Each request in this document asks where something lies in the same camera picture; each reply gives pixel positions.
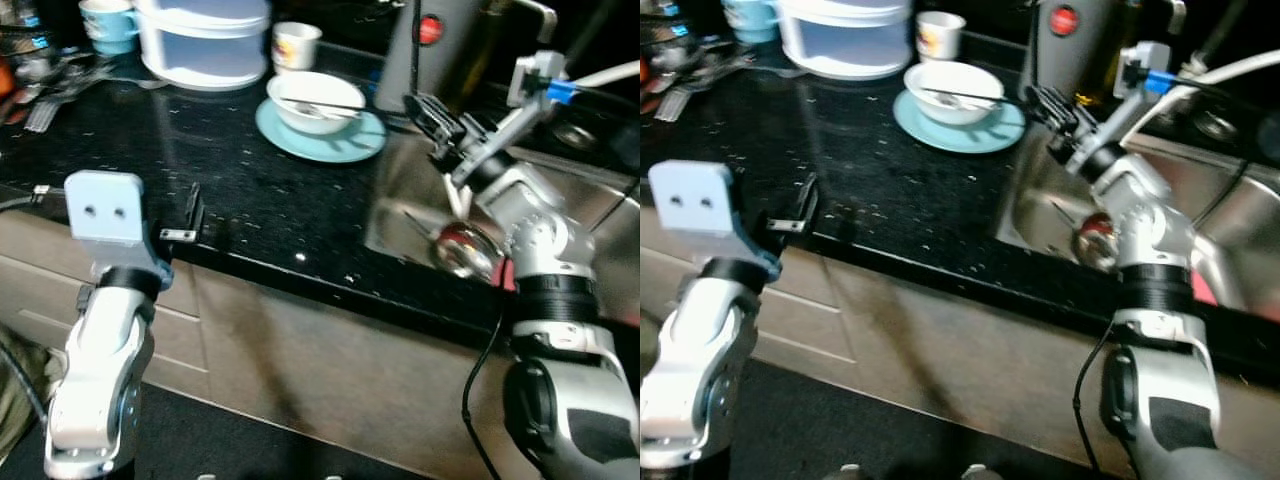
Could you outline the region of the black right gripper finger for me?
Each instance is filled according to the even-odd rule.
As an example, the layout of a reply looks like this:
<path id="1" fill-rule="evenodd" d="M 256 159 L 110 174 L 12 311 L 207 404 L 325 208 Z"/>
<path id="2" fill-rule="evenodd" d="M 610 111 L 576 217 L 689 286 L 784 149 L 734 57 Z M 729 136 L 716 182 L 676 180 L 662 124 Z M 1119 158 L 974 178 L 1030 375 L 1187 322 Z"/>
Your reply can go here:
<path id="1" fill-rule="evenodd" d="M 466 129 L 451 110 L 435 96 L 412 96 L 412 123 L 426 136 L 465 136 Z"/>
<path id="2" fill-rule="evenodd" d="M 1053 133 L 1069 132 L 1069 101 L 1057 90 L 1023 90 L 1024 110 Z"/>
<path id="3" fill-rule="evenodd" d="M 1056 88 L 1030 86 L 1030 118 L 1044 125 L 1079 125 L 1074 105 Z"/>
<path id="4" fill-rule="evenodd" d="M 404 95 L 404 115 L 433 142 L 449 138 L 449 110 L 435 96 Z"/>

